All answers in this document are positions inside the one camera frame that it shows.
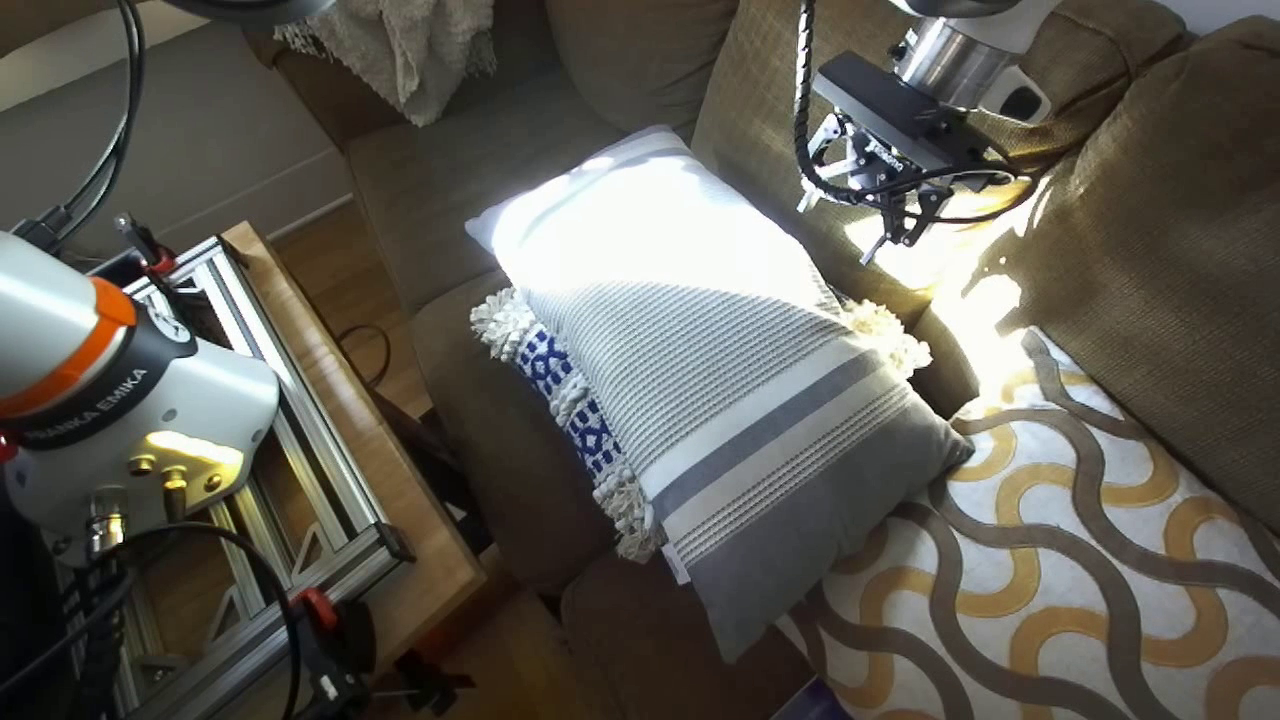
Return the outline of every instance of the white cloth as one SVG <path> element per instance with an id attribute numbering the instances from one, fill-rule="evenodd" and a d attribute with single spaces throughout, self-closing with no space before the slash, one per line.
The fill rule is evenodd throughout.
<path id="1" fill-rule="evenodd" d="M 413 122 L 433 122 L 461 81 L 491 68 L 491 0 L 335 0 L 312 19 L 343 58 Z"/>

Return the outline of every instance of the couch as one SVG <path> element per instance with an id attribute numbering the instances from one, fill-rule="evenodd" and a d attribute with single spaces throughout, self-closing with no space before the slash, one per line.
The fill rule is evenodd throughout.
<path id="1" fill-rule="evenodd" d="M 819 58 L 858 48 L 890 64 L 892 41 L 909 26 L 886 0 L 819 0 L 818 12 Z M 1108 705 L 1054 680 L 1007 685 L 978 656 L 940 662 L 930 651 L 911 656 L 904 649 L 930 643 L 911 638 L 922 614 L 890 612 L 886 618 L 879 612 L 872 633 L 869 614 L 850 623 L 842 591 L 869 591 L 865 581 L 852 586 L 852 576 L 872 564 L 892 581 L 890 591 L 909 591 L 886 607 L 922 604 L 922 627 L 948 614 L 930 600 L 948 604 L 940 586 L 956 581 L 956 564 L 936 568 L 936 576 L 923 571 L 923 581 L 900 564 L 886 571 L 886 544 L 904 547 L 900 525 L 930 528 L 940 540 L 945 506 L 956 506 L 945 491 L 951 479 L 911 500 L 890 525 L 890 536 L 869 540 L 796 612 L 779 614 L 779 633 L 726 662 L 698 591 L 679 586 L 661 560 L 629 564 L 614 551 L 614 528 L 545 400 L 471 335 L 470 310 L 510 280 L 470 240 L 464 221 L 568 172 L 637 126 L 668 122 L 688 134 L 709 169 L 792 231 L 832 286 L 892 307 L 930 341 L 934 369 L 911 383 L 940 415 L 978 434 L 978 450 L 1005 449 L 1016 434 L 1005 424 L 1048 403 L 1099 427 L 1126 427 L 1128 440 L 1150 440 L 1153 458 L 1146 469 L 1175 462 L 1184 485 L 1195 474 L 1195 491 L 1206 485 L 1221 500 L 1211 503 L 1221 517 L 1240 511 L 1263 568 L 1240 583 L 1257 583 L 1257 604 L 1278 612 L 1280 377 L 1271 354 L 1280 351 L 1280 250 L 1271 228 L 1280 228 L 1280 143 L 1271 122 L 1280 105 L 1261 87 L 1280 81 L 1280 26 L 1252 19 L 1199 41 L 1150 0 L 1066 0 L 1023 58 L 1058 105 L 1054 122 L 978 119 L 1011 157 L 1044 172 L 1039 195 L 995 222 L 940 222 L 922 246 L 879 250 L 869 268 L 862 254 L 877 240 L 877 221 L 838 203 L 796 211 L 801 178 L 787 150 L 792 45 L 792 0 L 510 0 L 495 14 L 502 76 L 471 81 L 433 126 L 387 126 L 353 143 L 355 203 L 413 315 L 417 363 L 435 400 L 435 420 L 479 497 L 510 571 L 556 612 L 565 649 L 602 715 L 768 715 L 807 675 L 824 675 L 850 706 L 886 710 L 909 706 L 898 705 L 898 692 L 934 688 L 922 685 L 922 672 L 911 680 L 911 668 L 948 675 L 948 662 L 967 672 L 967 680 L 936 685 L 945 692 L 936 692 L 934 710 L 945 706 L 948 715 L 1048 705 L 1167 710 L 1134 675 L 1115 680 L 1108 700 L 1122 700 Z M 994 293 L 990 280 L 1016 282 L 1016 304 L 1001 310 L 986 304 L 981 310 L 978 299 Z M 1016 371 L 994 363 L 986 351 L 1011 327 L 1036 327 L 1021 348 L 1036 341 L 1054 348 L 1021 354 L 1029 363 Z M 1090 462 L 1084 454 L 1066 458 L 1062 487 L 1084 487 L 1081 474 L 1099 470 L 1099 462 L 1095 454 Z M 1054 627 L 1108 637 L 1108 627 L 1128 623 L 1062 612 Z M 1075 658 L 1122 668 L 1122 643 L 1134 638 L 1108 637 L 1103 656 Z M 1248 680 L 1226 680 L 1226 688 L 1235 688 L 1232 700 L 1278 680 L 1278 656 L 1248 668 Z M 978 685 L 1005 694 L 951 705 L 965 692 L 981 694 Z"/>

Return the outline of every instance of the wavy pattern fabric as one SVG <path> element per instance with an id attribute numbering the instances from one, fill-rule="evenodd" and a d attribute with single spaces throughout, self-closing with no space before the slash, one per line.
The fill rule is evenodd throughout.
<path id="1" fill-rule="evenodd" d="M 1039 331 L 779 627 L 858 715 L 1280 715 L 1280 544 Z"/>

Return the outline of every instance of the floor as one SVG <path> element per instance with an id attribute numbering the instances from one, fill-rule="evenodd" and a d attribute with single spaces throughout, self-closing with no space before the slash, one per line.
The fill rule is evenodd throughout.
<path id="1" fill-rule="evenodd" d="M 272 246 L 353 369 L 409 415 L 423 415 L 433 400 L 413 369 L 409 318 L 398 310 L 359 211 L 343 203 L 280 237 Z M 592 710 L 573 685 L 556 618 L 542 600 L 503 581 L 502 551 L 484 551 L 484 568 L 491 583 L 461 612 L 461 623 L 421 643 L 446 672 L 475 680 L 475 688 L 461 692 L 450 720 L 587 720 Z M 374 715 L 413 710 L 406 705 L 380 705 Z"/>

